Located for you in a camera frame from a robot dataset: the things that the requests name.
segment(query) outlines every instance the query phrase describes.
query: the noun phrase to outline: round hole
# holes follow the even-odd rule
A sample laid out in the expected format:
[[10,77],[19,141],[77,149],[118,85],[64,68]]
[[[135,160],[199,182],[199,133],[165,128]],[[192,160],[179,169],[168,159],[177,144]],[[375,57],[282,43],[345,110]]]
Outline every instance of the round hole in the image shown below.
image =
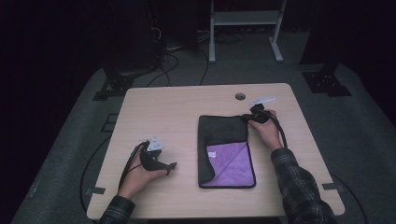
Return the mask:
[[244,93],[241,93],[241,92],[238,92],[235,95],[235,99],[240,100],[240,101],[245,100],[246,98],[247,98],[246,95]]

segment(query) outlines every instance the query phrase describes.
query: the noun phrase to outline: person's left hand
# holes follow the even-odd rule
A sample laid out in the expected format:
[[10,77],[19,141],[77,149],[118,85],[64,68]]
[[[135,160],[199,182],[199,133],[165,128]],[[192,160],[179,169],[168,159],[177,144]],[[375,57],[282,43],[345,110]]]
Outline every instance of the person's left hand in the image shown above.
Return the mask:
[[142,151],[143,146],[141,146],[135,156],[134,161],[130,166],[130,171],[124,178],[123,183],[119,189],[117,195],[130,199],[134,197],[134,195],[143,189],[151,180],[166,175],[166,170],[158,170],[158,171],[148,171],[146,170],[140,161],[140,153]]

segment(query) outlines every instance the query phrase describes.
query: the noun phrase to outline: microfiber towel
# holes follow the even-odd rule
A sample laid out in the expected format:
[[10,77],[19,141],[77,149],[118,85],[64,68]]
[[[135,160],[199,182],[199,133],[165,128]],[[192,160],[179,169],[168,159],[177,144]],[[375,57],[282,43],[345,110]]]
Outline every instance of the microfiber towel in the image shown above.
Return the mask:
[[247,122],[240,116],[201,116],[198,184],[202,189],[249,189],[256,185]]

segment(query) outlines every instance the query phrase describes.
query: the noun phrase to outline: purple cloth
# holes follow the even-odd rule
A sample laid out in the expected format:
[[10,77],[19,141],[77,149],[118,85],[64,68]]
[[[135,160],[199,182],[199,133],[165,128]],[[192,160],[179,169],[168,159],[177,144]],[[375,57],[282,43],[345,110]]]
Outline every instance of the purple cloth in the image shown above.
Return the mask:
[[246,142],[210,146],[206,149],[215,177],[203,186],[247,187],[255,184]]

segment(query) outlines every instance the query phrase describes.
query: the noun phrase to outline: person's right hand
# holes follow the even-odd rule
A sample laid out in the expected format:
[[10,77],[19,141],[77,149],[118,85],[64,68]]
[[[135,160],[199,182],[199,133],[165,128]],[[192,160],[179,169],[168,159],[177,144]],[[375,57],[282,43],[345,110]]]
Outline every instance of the person's right hand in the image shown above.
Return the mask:
[[[275,110],[267,110],[269,113],[276,116]],[[262,138],[262,141],[265,145],[267,145],[271,152],[275,149],[282,148],[282,144],[279,139],[279,130],[275,126],[274,122],[271,119],[268,119],[265,123],[261,124],[254,120],[250,120],[248,122],[253,128],[255,128]]]

